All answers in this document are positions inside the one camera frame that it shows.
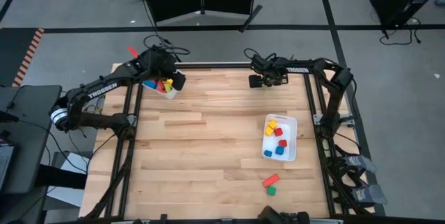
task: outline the gray floor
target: gray floor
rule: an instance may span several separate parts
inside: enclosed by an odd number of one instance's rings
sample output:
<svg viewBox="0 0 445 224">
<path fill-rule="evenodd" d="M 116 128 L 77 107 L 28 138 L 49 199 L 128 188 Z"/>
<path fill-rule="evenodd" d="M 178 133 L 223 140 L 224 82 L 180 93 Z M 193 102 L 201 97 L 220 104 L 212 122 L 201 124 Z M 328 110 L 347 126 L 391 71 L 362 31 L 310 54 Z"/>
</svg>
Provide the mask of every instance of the gray floor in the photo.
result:
<svg viewBox="0 0 445 224">
<path fill-rule="evenodd" d="M 254 24 L 327 24 L 321 0 L 255 0 L 264 9 Z M 424 24 L 445 23 L 445 9 L 431 0 L 418 13 Z M 368 0 L 330 0 L 336 24 L 378 24 Z M 240 24 L 239 19 L 201 17 L 169 25 Z M 149 26 L 138 0 L 14 0 L 0 26 L 101 27 Z M 336 59 L 329 31 L 196 31 L 162 32 L 178 47 L 190 49 L 184 61 L 246 61 L 243 49 L 276 52 L 308 59 Z M 131 58 L 127 46 L 142 51 L 149 33 L 44 34 L 24 83 L 60 84 L 64 90 L 107 74 L 113 63 Z M 340 31 L 348 66 L 357 78 L 357 101 L 364 119 L 377 178 L 387 198 L 389 216 L 445 219 L 445 176 L 440 132 L 445 115 L 445 31 L 419 31 L 422 44 L 386 47 L 379 31 Z M 408 41 L 407 31 L 391 41 Z M 62 149 L 75 151 L 68 136 L 53 129 Z M 72 134 L 81 151 L 91 151 L 95 131 L 87 139 Z M 56 147 L 48 141 L 52 152 Z M 47 223 L 72 220 L 76 210 L 50 213 Z"/>
</svg>

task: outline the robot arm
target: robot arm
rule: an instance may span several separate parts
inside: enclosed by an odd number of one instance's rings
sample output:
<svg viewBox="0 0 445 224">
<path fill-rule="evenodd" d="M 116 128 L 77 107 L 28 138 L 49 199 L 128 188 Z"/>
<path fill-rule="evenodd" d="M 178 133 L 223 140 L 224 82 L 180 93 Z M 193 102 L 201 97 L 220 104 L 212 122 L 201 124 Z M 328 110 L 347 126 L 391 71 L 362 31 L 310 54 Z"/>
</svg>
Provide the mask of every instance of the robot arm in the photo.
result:
<svg viewBox="0 0 445 224">
<path fill-rule="evenodd" d="M 292 61 L 282 57 L 274 57 L 270 60 L 264 59 L 257 54 L 251 58 L 251 68 L 257 75 L 249 76 L 251 88 L 266 86 L 279 86 L 289 82 L 287 74 L 313 74 L 319 79 L 330 93 L 327 112 L 320 120 L 321 132 L 325 137 L 333 137 L 341 125 L 339 107 L 343 94 L 345 93 L 353 75 L 349 69 L 324 58 L 309 61 Z M 335 72 L 328 80 L 325 70 Z"/>
<path fill-rule="evenodd" d="M 181 90 L 185 76 L 176 71 L 176 58 L 156 46 L 143 52 L 138 58 L 121 64 L 112 74 L 100 76 L 89 84 L 69 90 L 53 106 L 50 112 L 52 122 L 57 129 L 69 131 L 80 126 L 111 128 L 120 135 L 129 127 L 127 116 L 95 115 L 82 112 L 83 106 L 90 100 L 112 91 L 120 86 L 132 86 L 148 79 L 173 79 L 173 88 Z"/>
</svg>

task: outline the wooden tabletop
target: wooden tabletop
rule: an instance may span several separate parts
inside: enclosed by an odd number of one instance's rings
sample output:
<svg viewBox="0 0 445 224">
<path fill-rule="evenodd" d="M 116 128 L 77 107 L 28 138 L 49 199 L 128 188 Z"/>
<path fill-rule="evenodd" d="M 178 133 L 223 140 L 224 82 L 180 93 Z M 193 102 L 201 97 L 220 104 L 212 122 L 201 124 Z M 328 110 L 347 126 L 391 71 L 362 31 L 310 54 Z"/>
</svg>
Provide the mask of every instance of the wooden tabletop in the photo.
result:
<svg viewBox="0 0 445 224">
<path fill-rule="evenodd" d="M 125 218 L 159 219 L 161 214 L 168 214 L 169 219 L 256 218 L 266 205 L 277 211 L 328 217 L 303 76 L 289 76 L 284 86 L 249 89 L 252 70 L 183 71 L 186 85 L 173 100 L 154 91 L 143 92 Z M 131 108 L 136 98 L 133 91 Z M 122 112 L 125 92 L 126 88 L 118 88 L 107 94 L 104 114 Z M 341 113 L 346 112 L 343 100 Z M 297 119 L 295 161 L 261 158 L 264 120 L 269 113 Z M 351 128 L 342 126 L 339 133 L 355 139 Z M 99 131 L 96 148 L 112 134 Z M 357 152 L 354 143 L 340 136 L 334 140 L 344 150 Z M 80 216 L 108 188 L 115 148 L 113 139 L 91 161 Z M 274 184 L 277 194 L 269 196 L 261 183 L 275 173 L 281 180 Z M 117 192 L 114 214 L 120 189 Z"/>
</svg>

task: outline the green block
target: green block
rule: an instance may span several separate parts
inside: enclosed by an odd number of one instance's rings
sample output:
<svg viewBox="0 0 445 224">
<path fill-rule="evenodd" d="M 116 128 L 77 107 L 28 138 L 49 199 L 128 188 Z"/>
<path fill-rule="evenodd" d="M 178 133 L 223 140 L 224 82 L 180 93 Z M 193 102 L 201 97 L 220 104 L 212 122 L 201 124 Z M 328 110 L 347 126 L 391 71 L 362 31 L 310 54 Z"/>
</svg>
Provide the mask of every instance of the green block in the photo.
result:
<svg viewBox="0 0 445 224">
<path fill-rule="evenodd" d="M 274 186 L 268 186 L 267 187 L 267 194 L 274 196 L 277 193 L 277 188 Z"/>
</svg>

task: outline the white container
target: white container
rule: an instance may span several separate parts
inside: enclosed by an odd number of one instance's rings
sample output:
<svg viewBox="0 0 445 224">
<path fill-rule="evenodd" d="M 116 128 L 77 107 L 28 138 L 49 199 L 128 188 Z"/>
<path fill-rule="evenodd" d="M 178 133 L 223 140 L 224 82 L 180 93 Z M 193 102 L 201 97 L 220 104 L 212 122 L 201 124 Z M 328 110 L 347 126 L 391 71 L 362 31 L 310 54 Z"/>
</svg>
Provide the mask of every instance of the white container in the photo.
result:
<svg viewBox="0 0 445 224">
<path fill-rule="evenodd" d="M 172 88 L 172 90 L 171 90 L 169 93 L 161 93 L 161 92 L 159 92 L 159 91 L 156 90 L 156 89 L 153 89 L 153 88 L 150 88 L 149 86 L 146 86 L 144 83 L 142 83 L 142 85 L 143 85 L 144 87 L 146 87 L 147 89 L 149 89 L 149 90 L 153 90 L 154 92 L 158 93 L 160 96 L 164 96 L 164 97 L 167 98 L 167 99 L 173 99 L 173 98 L 175 98 L 176 94 L 179 92 L 178 90 Z"/>
<path fill-rule="evenodd" d="M 264 130 L 266 130 L 271 120 L 277 122 L 276 128 L 281 128 L 283 130 L 283 134 L 276 137 L 274 133 L 267 136 L 263 132 L 263 151 L 261 152 L 261 155 L 265 159 L 273 159 L 276 161 L 294 161 L 297 157 L 297 119 L 289 116 L 269 114 L 266 116 Z M 282 155 L 275 153 L 275 149 L 278 146 L 278 141 L 280 140 L 287 141 L 287 147 L 284 148 L 284 153 Z M 264 155 L 264 151 L 266 150 L 272 152 L 271 157 Z"/>
</svg>

